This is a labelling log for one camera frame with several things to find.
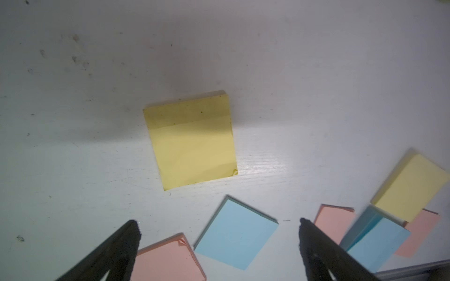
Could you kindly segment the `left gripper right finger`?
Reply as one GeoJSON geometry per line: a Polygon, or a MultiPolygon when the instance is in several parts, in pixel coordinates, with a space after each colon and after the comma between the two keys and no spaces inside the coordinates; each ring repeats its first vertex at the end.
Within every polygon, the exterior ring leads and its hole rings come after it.
{"type": "Polygon", "coordinates": [[[299,239],[299,249],[309,281],[378,280],[310,220],[300,219],[299,239]]]}

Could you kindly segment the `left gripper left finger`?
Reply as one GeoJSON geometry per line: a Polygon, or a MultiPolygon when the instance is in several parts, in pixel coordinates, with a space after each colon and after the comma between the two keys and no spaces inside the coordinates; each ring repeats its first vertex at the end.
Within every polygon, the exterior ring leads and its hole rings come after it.
{"type": "Polygon", "coordinates": [[[127,221],[60,281],[129,281],[138,252],[141,232],[136,220],[127,221]]]}

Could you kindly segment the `yellow sticky pad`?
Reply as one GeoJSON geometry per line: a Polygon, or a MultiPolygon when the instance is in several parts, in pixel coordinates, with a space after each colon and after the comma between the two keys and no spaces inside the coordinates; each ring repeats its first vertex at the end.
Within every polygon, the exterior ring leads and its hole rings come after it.
{"type": "Polygon", "coordinates": [[[381,185],[371,204],[411,222],[449,181],[447,171],[410,149],[381,185]]]}
{"type": "Polygon", "coordinates": [[[238,174],[225,91],[152,105],[143,114],[165,191],[238,174]]]}

